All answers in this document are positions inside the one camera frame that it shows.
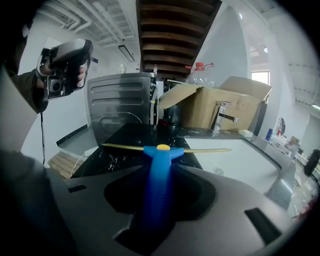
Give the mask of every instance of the faucet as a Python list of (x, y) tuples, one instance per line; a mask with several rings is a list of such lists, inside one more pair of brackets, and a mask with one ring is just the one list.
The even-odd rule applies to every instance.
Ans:
[(226, 106), (231, 105), (231, 102), (228, 101), (222, 101), (219, 105), (219, 109), (218, 109), (218, 113), (216, 114), (212, 126), (213, 126), (213, 132), (214, 133), (219, 133), (220, 132), (220, 128), (221, 128), (221, 121), (223, 120), (223, 118), (229, 119), (231, 120), (233, 123), (238, 123), (240, 118), (237, 117), (233, 117), (230, 115), (225, 114), (226, 111)]

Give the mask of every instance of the cardboard flap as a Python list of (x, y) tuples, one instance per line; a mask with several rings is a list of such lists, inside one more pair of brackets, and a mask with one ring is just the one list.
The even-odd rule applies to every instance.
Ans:
[(271, 91), (272, 87), (263, 82), (252, 79), (230, 76), (226, 81), (224, 81), (219, 89), (250, 95), (260, 101), (263, 101)]
[(194, 94), (200, 87), (202, 86), (189, 83), (177, 84), (160, 97), (159, 108), (167, 109), (176, 105), (180, 101)]

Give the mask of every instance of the cardboard box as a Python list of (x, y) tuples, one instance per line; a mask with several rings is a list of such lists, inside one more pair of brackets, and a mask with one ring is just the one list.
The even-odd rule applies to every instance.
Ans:
[(239, 118), (239, 122), (223, 118), (221, 130), (246, 130), (259, 102), (270, 90), (265, 83), (235, 76), (230, 76), (219, 89), (180, 83), (160, 97), (159, 107), (167, 109), (179, 104), (182, 126), (210, 129), (220, 103), (230, 102), (225, 114)]

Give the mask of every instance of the metal panel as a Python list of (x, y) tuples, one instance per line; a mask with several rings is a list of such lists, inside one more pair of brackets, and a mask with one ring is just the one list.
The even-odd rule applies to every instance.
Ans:
[(152, 73), (127, 73), (88, 81), (89, 114), (98, 145), (126, 123), (150, 123), (153, 77)]

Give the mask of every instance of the window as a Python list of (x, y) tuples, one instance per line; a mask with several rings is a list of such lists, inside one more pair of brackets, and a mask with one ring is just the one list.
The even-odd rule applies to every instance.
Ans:
[(253, 72), (252, 80), (259, 81), (262, 83), (270, 85), (270, 72)]

